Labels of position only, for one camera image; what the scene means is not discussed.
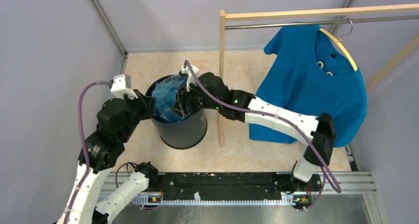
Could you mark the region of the black cylindrical trash bin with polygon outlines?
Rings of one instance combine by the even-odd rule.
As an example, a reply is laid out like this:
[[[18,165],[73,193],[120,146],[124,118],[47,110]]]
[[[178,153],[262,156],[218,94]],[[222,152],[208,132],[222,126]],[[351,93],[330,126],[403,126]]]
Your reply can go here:
[[[151,96],[151,92],[155,87],[155,81],[147,90],[146,95]],[[152,122],[162,141],[174,149],[189,149],[199,144],[207,133],[208,122],[203,109],[184,118],[181,122],[167,124],[161,123],[152,118]]]

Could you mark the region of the blue plastic trash bag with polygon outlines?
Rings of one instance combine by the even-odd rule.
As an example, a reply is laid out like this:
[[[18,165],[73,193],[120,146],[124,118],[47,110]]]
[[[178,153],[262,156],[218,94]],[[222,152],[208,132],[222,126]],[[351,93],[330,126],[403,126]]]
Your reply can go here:
[[[155,120],[161,123],[173,124],[184,120],[175,114],[172,109],[176,102],[175,92],[186,85],[186,79],[179,74],[169,75],[157,81],[151,96],[156,99]]]

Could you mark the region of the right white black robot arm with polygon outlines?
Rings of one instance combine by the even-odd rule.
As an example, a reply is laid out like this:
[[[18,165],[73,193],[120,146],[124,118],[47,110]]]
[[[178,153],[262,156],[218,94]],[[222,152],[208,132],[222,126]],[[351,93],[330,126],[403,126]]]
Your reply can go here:
[[[332,188],[341,192],[329,168],[336,140],[331,115],[304,115],[275,106],[246,91],[230,90],[219,76],[211,72],[197,77],[190,71],[181,70],[179,75],[185,79],[186,85],[175,93],[173,112],[176,115],[187,117],[199,109],[216,110],[227,120],[259,125],[286,134],[307,145],[292,169],[291,187],[304,190],[315,170],[320,168]]]

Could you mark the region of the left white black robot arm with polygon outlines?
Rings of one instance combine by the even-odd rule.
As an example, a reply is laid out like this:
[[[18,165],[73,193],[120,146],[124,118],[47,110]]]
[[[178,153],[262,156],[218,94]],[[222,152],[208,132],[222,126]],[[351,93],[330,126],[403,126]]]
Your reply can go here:
[[[134,90],[135,97],[107,100],[97,114],[96,130],[84,138],[77,176],[59,224],[110,224],[142,191],[158,186],[158,169],[150,162],[135,165],[128,180],[98,202],[106,178],[142,120],[154,116],[155,99]]]

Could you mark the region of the blue t-shirt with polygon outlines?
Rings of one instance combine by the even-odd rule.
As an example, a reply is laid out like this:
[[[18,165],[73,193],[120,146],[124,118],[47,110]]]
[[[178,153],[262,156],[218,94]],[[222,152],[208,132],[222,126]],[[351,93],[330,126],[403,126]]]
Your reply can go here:
[[[348,145],[367,114],[363,76],[320,26],[281,28],[264,53],[276,59],[255,95],[293,112],[330,114],[336,129],[335,147]]]

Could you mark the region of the wooden clothes rack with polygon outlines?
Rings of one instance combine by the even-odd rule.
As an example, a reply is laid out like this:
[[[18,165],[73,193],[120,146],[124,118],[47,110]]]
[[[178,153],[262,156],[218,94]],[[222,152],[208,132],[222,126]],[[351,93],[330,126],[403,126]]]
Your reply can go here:
[[[276,28],[297,25],[297,23],[281,23],[281,24],[259,24],[259,25],[243,25],[243,26],[226,26],[229,21],[250,21],[250,20],[274,20],[274,19],[294,19],[306,17],[325,17],[325,16],[351,16],[363,14],[387,14],[387,13],[403,13],[403,12],[419,12],[419,4],[397,4],[382,6],[365,6],[365,7],[349,7],[349,8],[331,8],[331,9],[312,9],[312,10],[293,10],[293,11],[276,11],[276,12],[256,12],[256,13],[232,13],[227,14],[225,10],[219,11],[219,74],[223,79],[224,74],[224,53],[225,53],[225,31],[234,29],[256,29],[256,28]],[[361,19],[335,19],[330,21],[318,22],[300,22],[300,25],[337,25],[350,23],[370,23],[398,20],[416,20],[419,15],[394,16],[394,17],[378,17],[378,18],[361,18]],[[407,56],[412,54],[419,47],[419,34],[412,38],[387,64],[378,71],[369,81],[367,81],[366,89],[369,90],[377,85],[384,77],[393,71]],[[222,123],[227,122],[220,116],[217,121],[218,142],[220,147],[224,147],[224,134]]]

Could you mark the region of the yellow clothes hanger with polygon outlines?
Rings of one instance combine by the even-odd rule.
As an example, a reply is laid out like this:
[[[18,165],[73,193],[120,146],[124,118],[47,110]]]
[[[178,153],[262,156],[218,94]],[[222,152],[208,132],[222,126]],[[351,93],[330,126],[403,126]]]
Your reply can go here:
[[[336,46],[342,51],[343,55],[346,57],[346,59],[350,63],[353,71],[356,72],[358,70],[358,66],[356,65],[354,59],[352,58],[348,50],[341,43],[343,36],[340,39],[337,39],[334,35],[332,35],[331,33],[329,33],[327,30],[325,30],[322,27],[319,29],[319,31],[322,32],[324,35],[326,35],[333,43],[336,44]]]

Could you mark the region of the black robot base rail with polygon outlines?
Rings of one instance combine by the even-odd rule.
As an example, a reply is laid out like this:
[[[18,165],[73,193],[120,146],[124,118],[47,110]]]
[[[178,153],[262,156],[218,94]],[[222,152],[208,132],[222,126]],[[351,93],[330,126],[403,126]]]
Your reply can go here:
[[[308,182],[290,173],[164,173],[133,199],[136,205],[256,206],[285,205],[306,208],[323,182],[313,175]]]

